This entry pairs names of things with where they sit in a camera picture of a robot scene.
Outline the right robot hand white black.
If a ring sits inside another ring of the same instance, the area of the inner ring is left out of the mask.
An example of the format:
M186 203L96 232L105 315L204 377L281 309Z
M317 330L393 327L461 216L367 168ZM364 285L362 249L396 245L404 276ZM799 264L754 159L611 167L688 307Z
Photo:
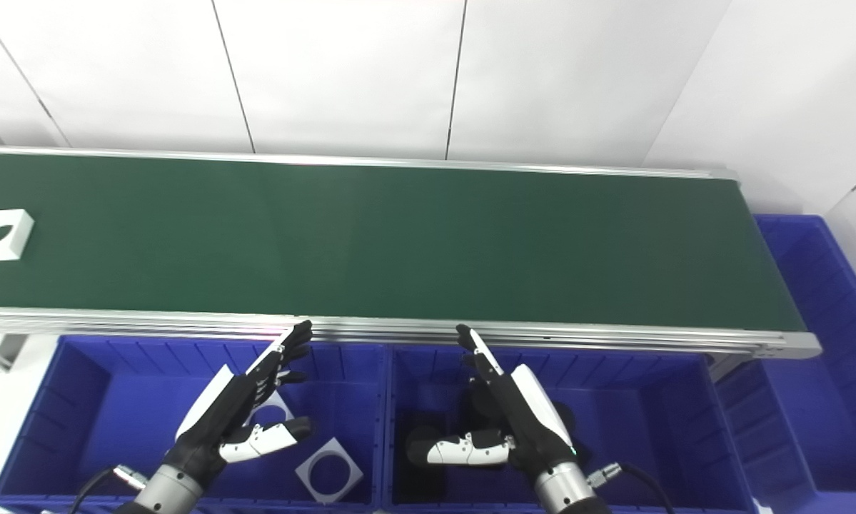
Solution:
M564 475L585 484L569 430L538 377L526 365L503 370L470 326L457 325L456 331L477 372L473 382L480 390L478 409L506 427L432 438L414 435L407 442L409 461L424 466L509 464L532 480Z

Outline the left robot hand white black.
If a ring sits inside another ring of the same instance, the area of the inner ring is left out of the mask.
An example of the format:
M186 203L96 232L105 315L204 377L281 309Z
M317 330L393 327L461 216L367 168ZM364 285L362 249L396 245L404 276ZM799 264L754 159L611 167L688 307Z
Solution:
M280 423L249 420L267 405L278 387L302 383L303 372L286 366L309 355L313 324L304 320L271 342L241 374L220 368L181 423L163 465L208 487L228 464L261 458L313 435L307 416Z

